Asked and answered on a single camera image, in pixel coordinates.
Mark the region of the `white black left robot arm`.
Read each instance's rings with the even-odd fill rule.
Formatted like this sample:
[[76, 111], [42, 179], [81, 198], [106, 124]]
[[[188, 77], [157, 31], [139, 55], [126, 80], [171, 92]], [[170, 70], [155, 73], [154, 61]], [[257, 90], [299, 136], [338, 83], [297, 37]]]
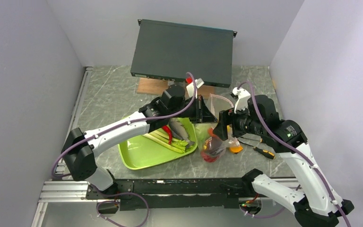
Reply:
[[191, 123], [217, 121], [196, 90], [188, 99], [184, 96], [184, 89], [173, 85], [122, 120], [95, 130], [72, 129], [60, 154], [69, 176], [76, 182], [92, 183], [104, 198], [112, 198], [117, 192], [115, 178], [95, 161], [103, 152], [131, 138], [158, 130], [173, 118], [188, 118]]

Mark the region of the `red tomato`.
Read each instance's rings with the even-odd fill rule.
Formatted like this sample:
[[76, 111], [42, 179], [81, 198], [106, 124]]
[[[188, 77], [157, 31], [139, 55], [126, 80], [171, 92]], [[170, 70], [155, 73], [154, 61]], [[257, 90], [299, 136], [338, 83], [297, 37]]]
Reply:
[[200, 152], [201, 157], [204, 161], [208, 163], [213, 163], [217, 161], [221, 156], [225, 153], [225, 149], [216, 149], [216, 150], [202, 150]]

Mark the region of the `orange red chili pepper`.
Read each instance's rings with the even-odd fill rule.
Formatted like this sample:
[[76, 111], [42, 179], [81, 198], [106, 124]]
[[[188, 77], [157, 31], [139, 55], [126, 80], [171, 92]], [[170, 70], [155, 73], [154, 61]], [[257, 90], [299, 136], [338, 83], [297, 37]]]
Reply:
[[213, 137], [214, 136], [213, 128], [208, 128], [207, 132], [208, 132], [208, 134], [209, 134], [210, 137]]

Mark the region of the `grey toy fish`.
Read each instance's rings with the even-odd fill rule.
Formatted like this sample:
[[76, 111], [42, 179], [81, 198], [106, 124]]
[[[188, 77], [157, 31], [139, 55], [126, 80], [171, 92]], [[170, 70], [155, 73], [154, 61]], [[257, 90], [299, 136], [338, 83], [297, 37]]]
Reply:
[[187, 142], [187, 147], [193, 146], [195, 144], [195, 142], [190, 140], [189, 134], [179, 120], [171, 118], [168, 125], [172, 133], [176, 135], [177, 139]]

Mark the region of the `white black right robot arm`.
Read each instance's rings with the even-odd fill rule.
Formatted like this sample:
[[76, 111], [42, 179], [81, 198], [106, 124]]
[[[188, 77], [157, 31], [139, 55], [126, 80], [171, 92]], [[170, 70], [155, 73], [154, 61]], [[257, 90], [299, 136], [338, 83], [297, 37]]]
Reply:
[[258, 193], [273, 199], [292, 212], [303, 227], [335, 227], [339, 217], [346, 217], [354, 209], [353, 203], [341, 198], [326, 180], [301, 127], [292, 120], [280, 119], [269, 97], [249, 98], [245, 110], [220, 111], [213, 133], [227, 140], [229, 131], [235, 138], [245, 134], [261, 137], [290, 167], [302, 188], [295, 191], [252, 169], [242, 177], [245, 195]]

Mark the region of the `green cabbage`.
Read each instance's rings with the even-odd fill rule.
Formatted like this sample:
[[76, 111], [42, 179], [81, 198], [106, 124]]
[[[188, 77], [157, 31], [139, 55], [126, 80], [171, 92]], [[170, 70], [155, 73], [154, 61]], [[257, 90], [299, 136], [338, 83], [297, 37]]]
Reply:
[[208, 130], [211, 128], [212, 125], [210, 123], [200, 123], [195, 125], [197, 145], [199, 149], [201, 149], [205, 141], [211, 137], [208, 132]]

